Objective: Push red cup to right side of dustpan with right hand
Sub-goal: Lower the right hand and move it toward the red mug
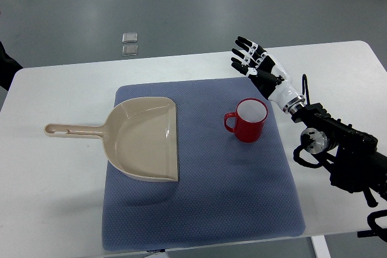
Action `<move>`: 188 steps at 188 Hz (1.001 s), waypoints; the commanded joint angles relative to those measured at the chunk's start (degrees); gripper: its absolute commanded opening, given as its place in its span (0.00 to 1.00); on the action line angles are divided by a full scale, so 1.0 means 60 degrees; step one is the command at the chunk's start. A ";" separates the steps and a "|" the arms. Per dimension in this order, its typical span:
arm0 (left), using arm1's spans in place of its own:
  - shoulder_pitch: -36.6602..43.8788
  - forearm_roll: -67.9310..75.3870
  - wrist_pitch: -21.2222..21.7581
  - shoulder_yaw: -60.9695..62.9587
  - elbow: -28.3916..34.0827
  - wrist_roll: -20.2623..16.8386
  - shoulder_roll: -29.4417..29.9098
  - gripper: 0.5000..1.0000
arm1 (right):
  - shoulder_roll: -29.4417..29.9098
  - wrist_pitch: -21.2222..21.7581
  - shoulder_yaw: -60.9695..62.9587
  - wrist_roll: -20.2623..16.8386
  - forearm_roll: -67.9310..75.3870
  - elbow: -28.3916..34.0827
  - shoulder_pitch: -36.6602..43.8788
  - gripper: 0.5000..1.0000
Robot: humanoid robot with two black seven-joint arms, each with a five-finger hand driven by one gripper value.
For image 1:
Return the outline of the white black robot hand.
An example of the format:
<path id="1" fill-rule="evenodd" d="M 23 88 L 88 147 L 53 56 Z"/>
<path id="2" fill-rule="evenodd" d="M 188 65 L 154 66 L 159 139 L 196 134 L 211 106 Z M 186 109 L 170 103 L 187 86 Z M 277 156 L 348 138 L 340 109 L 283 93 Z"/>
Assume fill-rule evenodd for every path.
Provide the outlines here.
<path id="1" fill-rule="evenodd" d="M 305 97 L 294 88 L 282 64 L 262 46 L 239 36 L 239 50 L 232 49 L 232 67 L 251 80 L 261 95 L 275 102 L 286 114 L 305 106 Z"/>

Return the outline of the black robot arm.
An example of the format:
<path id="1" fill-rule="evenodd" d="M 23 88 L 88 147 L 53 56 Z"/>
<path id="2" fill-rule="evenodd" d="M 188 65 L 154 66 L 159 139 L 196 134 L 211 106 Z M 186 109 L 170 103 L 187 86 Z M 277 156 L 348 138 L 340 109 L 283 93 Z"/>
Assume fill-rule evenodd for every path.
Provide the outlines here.
<path id="1" fill-rule="evenodd" d="M 291 110 L 295 123 L 303 122 L 300 145 L 293 159 L 312 169 L 324 167 L 331 185 L 348 193 L 362 192 L 369 207 L 386 198 L 386 156 L 377 151 L 378 140 L 334 119 L 320 103 L 301 103 Z"/>

